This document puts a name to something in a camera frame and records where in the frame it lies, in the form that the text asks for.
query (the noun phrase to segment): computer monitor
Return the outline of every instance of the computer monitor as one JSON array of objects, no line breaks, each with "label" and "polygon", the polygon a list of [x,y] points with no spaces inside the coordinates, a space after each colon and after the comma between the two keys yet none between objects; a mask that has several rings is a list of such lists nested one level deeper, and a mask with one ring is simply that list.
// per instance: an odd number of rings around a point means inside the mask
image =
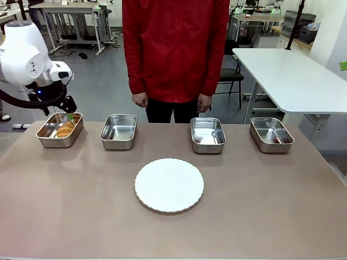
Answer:
[{"label": "computer monitor", "polygon": [[256,0],[246,0],[246,5],[250,5],[252,7],[255,7],[256,6],[255,2],[256,2]]}]

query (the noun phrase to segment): chair leg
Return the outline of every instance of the chair leg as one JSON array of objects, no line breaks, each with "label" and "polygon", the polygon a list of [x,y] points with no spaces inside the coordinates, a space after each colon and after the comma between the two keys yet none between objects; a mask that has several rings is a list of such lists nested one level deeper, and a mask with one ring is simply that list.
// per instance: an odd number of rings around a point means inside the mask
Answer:
[{"label": "chair leg", "polygon": [[234,81],[232,82],[232,86],[230,87],[229,96],[230,96],[230,94],[232,93],[233,85],[234,85]]},{"label": "chair leg", "polygon": [[239,81],[239,107],[241,108],[241,81]]}]

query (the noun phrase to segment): metal tray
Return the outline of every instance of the metal tray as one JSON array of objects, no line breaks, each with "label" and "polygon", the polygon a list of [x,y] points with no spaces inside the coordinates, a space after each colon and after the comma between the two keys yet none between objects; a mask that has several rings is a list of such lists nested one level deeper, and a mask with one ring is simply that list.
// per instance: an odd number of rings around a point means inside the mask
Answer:
[{"label": "metal tray", "polygon": [[107,150],[130,150],[134,146],[137,116],[110,115],[100,139]]},{"label": "metal tray", "polygon": [[83,128],[83,115],[73,113],[75,128],[70,135],[59,138],[56,136],[57,130],[64,123],[69,121],[66,113],[54,113],[44,125],[37,131],[36,137],[44,147],[67,148],[73,145],[77,136]]},{"label": "metal tray", "polygon": [[276,118],[252,118],[249,131],[263,153],[287,153],[294,143],[294,138]]},{"label": "metal tray", "polygon": [[190,121],[190,130],[194,152],[222,152],[226,137],[217,118],[193,118]]}]

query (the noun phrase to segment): chair seat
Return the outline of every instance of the chair seat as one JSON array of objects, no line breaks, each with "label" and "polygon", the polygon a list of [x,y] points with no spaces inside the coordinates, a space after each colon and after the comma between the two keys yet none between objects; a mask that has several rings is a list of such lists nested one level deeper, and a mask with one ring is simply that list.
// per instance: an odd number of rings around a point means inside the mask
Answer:
[{"label": "chair seat", "polygon": [[219,77],[219,82],[227,81],[243,81],[245,78],[241,73],[238,73],[236,69],[223,68]]}]

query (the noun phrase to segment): hand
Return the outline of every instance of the hand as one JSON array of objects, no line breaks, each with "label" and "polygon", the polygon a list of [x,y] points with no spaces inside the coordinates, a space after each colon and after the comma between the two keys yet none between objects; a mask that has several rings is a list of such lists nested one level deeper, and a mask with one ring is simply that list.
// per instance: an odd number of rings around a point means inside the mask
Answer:
[{"label": "hand", "polygon": [[200,94],[197,99],[197,112],[205,113],[211,106],[212,97]]},{"label": "hand", "polygon": [[148,98],[146,93],[140,93],[132,95],[131,97],[132,101],[134,101],[135,104],[137,104],[139,107],[147,108],[148,105]]}]

